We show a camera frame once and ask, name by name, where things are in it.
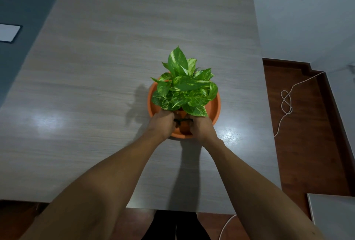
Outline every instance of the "person's right hand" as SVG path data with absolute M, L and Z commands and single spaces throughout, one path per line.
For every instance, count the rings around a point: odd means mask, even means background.
M 193 137 L 198 139 L 202 145 L 210 140 L 218 139 L 209 117 L 196 117 L 187 114 L 186 118 L 193 120 L 193 122 L 189 121 L 190 131 L 193 134 Z

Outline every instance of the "wooden floor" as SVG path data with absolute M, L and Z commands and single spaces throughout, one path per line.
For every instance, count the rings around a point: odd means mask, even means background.
M 283 112 L 281 90 L 303 81 L 301 71 L 265 66 L 265 77 L 274 131 Z M 283 191 L 310 216 L 306 193 L 349 196 L 344 170 L 316 80 L 297 85 L 291 94 L 293 113 L 284 118 L 275 138 Z M 35 203 L 7 203 L 0 209 L 0 240 L 13 240 L 33 221 Z M 153 211 L 127 208 L 119 218 L 111 240 L 139 240 L 148 229 Z M 198 213 L 212 240 L 230 215 Z M 226 227 L 222 239 L 249 239 L 238 218 Z

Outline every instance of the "leg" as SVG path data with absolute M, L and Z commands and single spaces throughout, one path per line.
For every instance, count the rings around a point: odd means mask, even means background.
M 175 240 L 176 220 L 174 211 L 157 210 L 152 224 L 142 240 Z
M 177 212 L 176 238 L 177 240 L 211 240 L 194 212 Z

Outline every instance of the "wooden table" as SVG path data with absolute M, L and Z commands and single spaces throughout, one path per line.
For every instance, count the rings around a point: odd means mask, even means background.
M 0 199 L 50 202 L 137 138 L 177 45 L 212 67 L 219 137 L 280 187 L 253 0 L 57 0 L 0 109 Z M 234 213 L 193 140 L 157 148 L 128 207 Z

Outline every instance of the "money plant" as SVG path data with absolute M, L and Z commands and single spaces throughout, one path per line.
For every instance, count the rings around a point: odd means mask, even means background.
M 152 103 L 165 110 L 183 109 L 193 116 L 208 116 L 205 105 L 215 99 L 218 88 L 210 81 L 213 77 L 211 68 L 198 70 L 196 59 L 186 59 L 179 47 L 174 49 L 168 62 L 163 66 L 166 72 L 159 79 L 152 78 L 158 83 L 153 93 Z

